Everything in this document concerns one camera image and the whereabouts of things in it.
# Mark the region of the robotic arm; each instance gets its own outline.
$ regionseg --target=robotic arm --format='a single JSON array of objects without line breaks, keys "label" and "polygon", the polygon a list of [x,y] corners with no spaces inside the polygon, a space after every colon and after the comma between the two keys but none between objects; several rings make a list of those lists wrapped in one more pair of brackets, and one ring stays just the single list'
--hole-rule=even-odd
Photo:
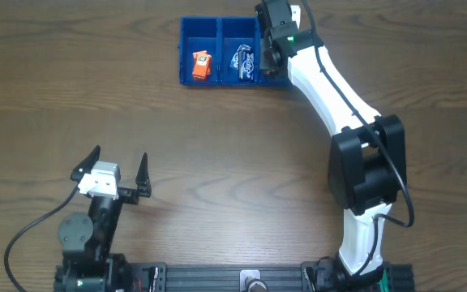
[{"label": "robotic arm", "polygon": [[[311,18],[306,1],[304,4]],[[387,154],[402,182],[406,181],[403,126],[396,116],[382,118],[349,86],[317,37],[313,19],[312,29],[299,31],[286,0],[263,0],[255,9],[263,32],[260,67],[266,74],[287,71],[332,137],[328,181],[336,202],[345,209],[335,286],[339,290],[369,286],[383,276],[383,225],[400,190],[388,168]],[[384,148],[373,141],[369,128]],[[378,148],[378,152],[364,157],[365,147]]]}]

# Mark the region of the wooden surface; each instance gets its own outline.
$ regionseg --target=wooden surface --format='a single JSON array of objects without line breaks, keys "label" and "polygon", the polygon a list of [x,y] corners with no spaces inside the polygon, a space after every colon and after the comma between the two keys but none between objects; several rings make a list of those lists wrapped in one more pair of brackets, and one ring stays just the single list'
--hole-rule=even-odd
[{"label": "wooden surface", "polygon": [[[113,246],[130,261],[296,264],[336,253],[329,137],[306,98],[179,84],[180,17],[254,15],[257,3],[0,1],[0,291],[14,290],[8,241],[66,198],[71,168],[96,144],[124,185],[149,154],[152,198],[124,207]],[[405,124],[416,223],[386,224],[383,257],[412,263],[420,291],[467,290],[467,0],[311,6],[341,74]],[[88,204],[77,197],[16,243],[23,286],[52,289],[59,222]],[[403,199],[392,215],[406,218]]]}]

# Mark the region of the blue bin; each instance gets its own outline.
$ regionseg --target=blue bin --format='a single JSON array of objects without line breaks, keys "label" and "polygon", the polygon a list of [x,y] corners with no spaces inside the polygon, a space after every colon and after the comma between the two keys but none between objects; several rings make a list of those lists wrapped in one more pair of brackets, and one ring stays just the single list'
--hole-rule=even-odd
[{"label": "blue bin", "polygon": [[[183,85],[202,86],[281,86],[287,76],[267,77],[259,71],[261,33],[255,17],[182,17],[179,44],[179,79]],[[254,81],[241,81],[237,70],[229,68],[240,45],[249,45],[255,53]],[[193,80],[192,54],[207,50],[212,56],[207,80]]]}]

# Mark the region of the black cable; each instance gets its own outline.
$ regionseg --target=black cable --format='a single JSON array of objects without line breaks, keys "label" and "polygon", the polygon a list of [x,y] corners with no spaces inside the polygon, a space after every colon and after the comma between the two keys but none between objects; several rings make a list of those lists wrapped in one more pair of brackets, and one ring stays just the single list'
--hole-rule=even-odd
[{"label": "black cable", "polygon": [[55,209],[51,210],[50,212],[46,213],[45,215],[37,218],[34,222],[26,225],[20,232],[18,232],[14,238],[8,243],[8,246],[6,247],[6,250],[5,250],[5,256],[4,256],[4,263],[5,263],[5,271],[6,271],[6,274],[8,276],[8,278],[10,279],[10,281],[12,282],[12,284],[14,284],[15,288],[17,288],[17,290],[19,292],[27,292],[18,282],[17,280],[15,279],[14,275],[12,274],[12,271],[10,270],[10,265],[8,264],[8,257],[10,255],[10,250],[12,249],[12,246],[14,246],[14,243],[17,241],[17,239],[19,239],[21,237],[21,235],[23,235],[25,232],[29,231],[33,226],[43,222],[45,219],[47,219],[48,217],[54,215],[55,213],[57,213],[60,209],[64,208],[64,206],[66,206],[68,203],[70,203],[71,199],[73,199],[73,196],[75,195],[75,193],[77,192],[77,189],[78,187],[75,186],[73,188],[73,191],[71,191],[70,195],[67,197],[67,199],[62,203],[60,204],[58,207],[56,207]]},{"label": "black cable", "polygon": [[410,199],[410,194],[409,191],[405,185],[405,182],[403,181],[403,178],[401,178],[401,175],[399,174],[399,171],[397,170],[396,166],[394,165],[394,162],[392,161],[391,157],[388,155],[387,149],[384,147],[383,142],[381,142],[381,139],[378,137],[378,135],[374,132],[372,127],[366,122],[366,120],[361,116],[361,114],[358,112],[356,108],[350,103],[350,101],[347,99],[345,94],[341,91],[341,89],[338,87],[338,85],[334,82],[334,80],[331,78],[331,76],[328,74],[327,70],[325,69],[325,66],[322,63],[322,60],[320,59],[320,54],[319,54],[319,45],[317,41],[317,33],[316,33],[316,26],[315,26],[315,18],[313,17],[313,13],[311,12],[311,8],[309,7],[309,3],[307,0],[302,0],[302,3],[304,7],[306,8],[307,15],[309,17],[309,20],[311,22],[311,31],[312,31],[312,38],[313,38],[313,46],[315,47],[315,56],[316,56],[316,61],[320,67],[320,72],[323,73],[325,78],[329,81],[329,83],[335,88],[336,92],[338,95],[340,95],[341,99],[345,102],[345,104],[349,107],[349,109],[353,112],[353,115],[355,115],[358,120],[362,123],[363,127],[365,130],[371,135],[372,140],[378,147],[379,151],[383,155],[383,158],[388,164],[388,167],[391,169],[391,171],[395,174],[397,183],[400,185],[401,192],[403,193],[403,196],[405,197],[405,202],[406,206],[409,212],[409,221],[408,223],[397,220],[394,217],[390,217],[389,215],[386,214],[376,214],[373,216],[373,222],[374,222],[374,242],[372,243],[372,248],[371,252],[369,253],[367,259],[365,260],[365,263],[363,266],[354,274],[354,276],[358,276],[365,268],[366,266],[371,262],[372,256],[374,255],[376,246],[378,245],[378,220],[380,218],[383,218],[385,220],[389,220],[392,223],[395,223],[399,226],[409,228],[410,226],[413,225],[414,221],[414,213],[413,213],[413,204],[412,200]]}]

